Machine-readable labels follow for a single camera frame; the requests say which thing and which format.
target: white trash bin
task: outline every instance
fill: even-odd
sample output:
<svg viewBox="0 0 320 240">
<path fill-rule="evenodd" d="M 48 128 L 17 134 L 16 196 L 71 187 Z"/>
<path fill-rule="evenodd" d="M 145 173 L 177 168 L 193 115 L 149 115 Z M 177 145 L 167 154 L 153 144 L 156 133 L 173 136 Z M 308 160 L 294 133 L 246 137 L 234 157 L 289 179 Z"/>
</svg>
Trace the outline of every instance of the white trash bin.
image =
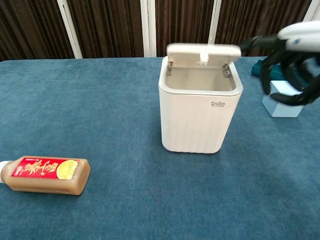
<svg viewBox="0 0 320 240">
<path fill-rule="evenodd" d="M 163 146 L 173 152 L 217 152 L 243 91 L 235 45 L 173 43 L 159 77 Z"/>
</svg>

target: white box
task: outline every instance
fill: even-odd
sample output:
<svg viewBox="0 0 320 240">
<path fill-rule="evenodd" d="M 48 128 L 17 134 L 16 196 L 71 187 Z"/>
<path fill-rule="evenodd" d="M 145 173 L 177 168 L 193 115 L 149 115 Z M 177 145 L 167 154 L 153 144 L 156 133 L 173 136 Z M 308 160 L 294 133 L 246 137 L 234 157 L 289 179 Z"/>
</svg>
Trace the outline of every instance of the white box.
<svg viewBox="0 0 320 240">
<path fill-rule="evenodd" d="M 285 95 L 296 95 L 301 92 L 296 90 L 291 86 L 287 81 L 271 81 L 270 83 L 270 92 L 281 93 Z M 288 106 L 281 102 L 273 100 L 269 95 L 264 95 L 262 99 L 262 104 L 265 109 L 268 111 L 271 117 L 286 117 L 286 118 L 295 118 L 299 115 L 303 105 L 299 106 Z"/>
<path fill-rule="evenodd" d="M 173 152 L 217 152 L 243 91 L 233 45 L 174 43 L 159 77 L 161 136 Z"/>
</svg>

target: trash bin hinge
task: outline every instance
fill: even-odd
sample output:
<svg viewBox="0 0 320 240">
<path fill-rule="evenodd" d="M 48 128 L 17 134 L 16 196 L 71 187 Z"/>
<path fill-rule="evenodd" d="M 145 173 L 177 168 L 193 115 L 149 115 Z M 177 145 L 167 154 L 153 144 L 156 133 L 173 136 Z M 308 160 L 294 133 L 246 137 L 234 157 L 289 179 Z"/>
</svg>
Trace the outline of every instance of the trash bin hinge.
<svg viewBox="0 0 320 240">
<path fill-rule="evenodd" d="M 172 66 L 173 66 L 174 62 L 173 61 L 169 61 L 168 65 L 166 67 L 166 75 L 167 76 L 171 76 L 171 70 L 172 70 Z"/>
<path fill-rule="evenodd" d="M 223 73 L 223 76 L 227 79 L 232 77 L 229 64 L 226 63 L 222 66 L 222 73 Z"/>
</svg>

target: yellow circle on label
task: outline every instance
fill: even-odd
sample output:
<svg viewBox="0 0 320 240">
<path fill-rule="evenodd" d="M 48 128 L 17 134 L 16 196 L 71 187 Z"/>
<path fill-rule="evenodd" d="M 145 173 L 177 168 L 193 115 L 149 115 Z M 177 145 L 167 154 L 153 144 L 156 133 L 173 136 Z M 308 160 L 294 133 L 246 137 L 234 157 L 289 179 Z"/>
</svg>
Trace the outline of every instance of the yellow circle on label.
<svg viewBox="0 0 320 240">
<path fill-rule="evenodd" d="M 75 160 L 67 160 L 58 166 L 56 176 L 58 179 L 70 180 L 74 175 L 78 162 Z"/>
</svg>

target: plastic bottle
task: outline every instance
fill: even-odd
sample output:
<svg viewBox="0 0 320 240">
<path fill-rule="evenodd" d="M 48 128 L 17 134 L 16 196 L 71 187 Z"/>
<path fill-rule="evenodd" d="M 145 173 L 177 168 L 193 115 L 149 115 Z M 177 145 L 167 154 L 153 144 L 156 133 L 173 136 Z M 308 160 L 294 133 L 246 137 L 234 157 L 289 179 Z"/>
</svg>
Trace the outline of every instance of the plastic bottle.
<svg viewBox="0 0 320 240">
<path fill-rule="evenodd" d="M 21 192 L 80 195 L 89 174 L 82 158 L 23 156 L 0 162 L 0 183 Z"/>
</svg>

